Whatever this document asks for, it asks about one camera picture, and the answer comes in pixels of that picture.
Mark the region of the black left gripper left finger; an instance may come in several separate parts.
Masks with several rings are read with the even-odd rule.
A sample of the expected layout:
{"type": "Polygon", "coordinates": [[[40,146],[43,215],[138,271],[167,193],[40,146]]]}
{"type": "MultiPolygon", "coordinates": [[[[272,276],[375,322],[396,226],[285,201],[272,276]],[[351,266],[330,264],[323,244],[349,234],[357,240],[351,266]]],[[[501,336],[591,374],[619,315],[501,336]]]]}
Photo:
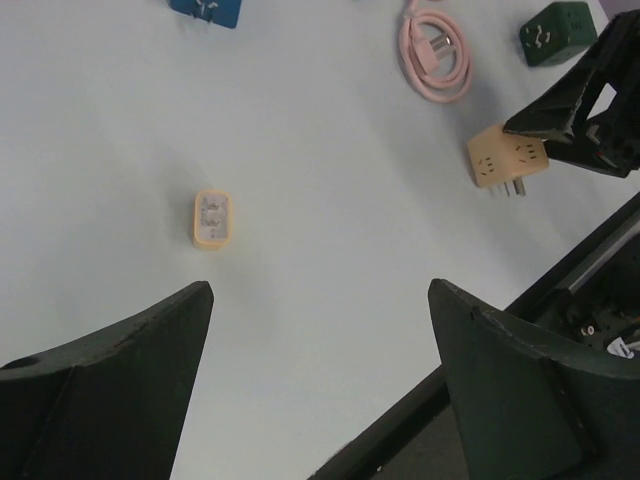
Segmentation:
{"type": "Polygon", "coordinates": [[[2,478],[170,478],[213,305],[194,282],[2,366],[2,478]]]}

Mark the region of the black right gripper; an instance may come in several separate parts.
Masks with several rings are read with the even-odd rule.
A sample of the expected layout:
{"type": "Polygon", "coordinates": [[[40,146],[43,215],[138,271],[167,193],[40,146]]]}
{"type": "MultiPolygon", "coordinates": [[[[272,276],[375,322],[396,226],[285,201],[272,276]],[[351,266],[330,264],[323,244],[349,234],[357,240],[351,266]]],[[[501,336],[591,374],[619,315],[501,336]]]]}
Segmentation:
{"type": "Polygon", "coordinates": [[[578,62],[506,121],[549,158],[625,178],[639,169],[639,14],[616,15],[578,62]]]}

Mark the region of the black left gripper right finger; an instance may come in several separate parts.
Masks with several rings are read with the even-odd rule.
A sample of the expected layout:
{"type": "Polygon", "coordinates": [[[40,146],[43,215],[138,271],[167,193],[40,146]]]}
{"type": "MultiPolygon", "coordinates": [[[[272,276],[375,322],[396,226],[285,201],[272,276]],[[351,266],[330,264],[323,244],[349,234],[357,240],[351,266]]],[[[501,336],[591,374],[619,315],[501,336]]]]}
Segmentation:
{"type": "Polygon", "coordinates": [[[442,279],[428,301],[473,479],[636,479],[639,363],[442,279]]]}

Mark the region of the beige cube socket adapter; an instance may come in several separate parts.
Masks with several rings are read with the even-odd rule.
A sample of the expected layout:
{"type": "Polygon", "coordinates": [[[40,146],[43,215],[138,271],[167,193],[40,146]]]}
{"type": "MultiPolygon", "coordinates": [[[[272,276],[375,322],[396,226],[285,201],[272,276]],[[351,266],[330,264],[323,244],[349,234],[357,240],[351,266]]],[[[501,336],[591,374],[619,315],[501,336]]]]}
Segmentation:
{"type": "Polygon", "coordinates": [[[504,187],[507,194],[525,196],[524,178],[550,164],[542,140],[506,133],[502,125],[489,127],[466,146],[475,184],[481,189],[504,187]]]}

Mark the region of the pink round power strip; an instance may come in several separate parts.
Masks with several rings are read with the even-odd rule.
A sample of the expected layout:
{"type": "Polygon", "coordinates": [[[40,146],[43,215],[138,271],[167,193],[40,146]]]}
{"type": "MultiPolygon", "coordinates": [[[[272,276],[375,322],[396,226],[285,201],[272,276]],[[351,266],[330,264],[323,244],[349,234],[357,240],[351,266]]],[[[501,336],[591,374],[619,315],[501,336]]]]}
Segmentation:
{"type": "Polygon", "coordinates": [[[450,104],[469,90],[471,49],[448,14],[407,1],[398,33],[398,52],[406,80],[423,98],[450,104]]]}

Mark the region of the yellow USB charger plug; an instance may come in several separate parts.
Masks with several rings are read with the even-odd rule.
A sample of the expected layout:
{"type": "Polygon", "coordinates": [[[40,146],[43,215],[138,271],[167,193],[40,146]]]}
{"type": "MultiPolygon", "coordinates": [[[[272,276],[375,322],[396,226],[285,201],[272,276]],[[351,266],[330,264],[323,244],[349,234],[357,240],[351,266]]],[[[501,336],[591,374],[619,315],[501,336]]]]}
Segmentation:
{"type": "Polygon", "coordinates": [[[220,190],[199,192],[194,200],[192,241],[203,250],[217,251],[231,240],[233,204],[231,196],[220,190]]]}

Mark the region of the dark green cube socket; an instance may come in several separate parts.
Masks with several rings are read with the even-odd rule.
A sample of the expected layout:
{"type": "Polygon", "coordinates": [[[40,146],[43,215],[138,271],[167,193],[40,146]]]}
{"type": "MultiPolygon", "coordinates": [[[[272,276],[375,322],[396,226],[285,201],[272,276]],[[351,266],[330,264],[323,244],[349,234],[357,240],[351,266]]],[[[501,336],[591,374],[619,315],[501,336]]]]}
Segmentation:
{"type": "Polygon", "coordinates": [[[554,1],[519,30],[524,58],[530,67],[562,64],[591,47],[597,37],[585,1],[554,1]]]}

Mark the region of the blue cube socket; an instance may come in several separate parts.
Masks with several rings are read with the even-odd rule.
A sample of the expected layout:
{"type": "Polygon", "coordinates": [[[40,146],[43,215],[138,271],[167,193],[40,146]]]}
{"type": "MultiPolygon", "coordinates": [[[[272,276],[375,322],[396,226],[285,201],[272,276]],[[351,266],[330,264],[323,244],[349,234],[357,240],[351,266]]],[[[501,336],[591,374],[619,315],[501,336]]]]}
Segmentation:
{"type": "Polygon", "coordinates": [[[242,0],[169,0],[168,4],[175,12],[228,29],[235,29],[242,0]]]}

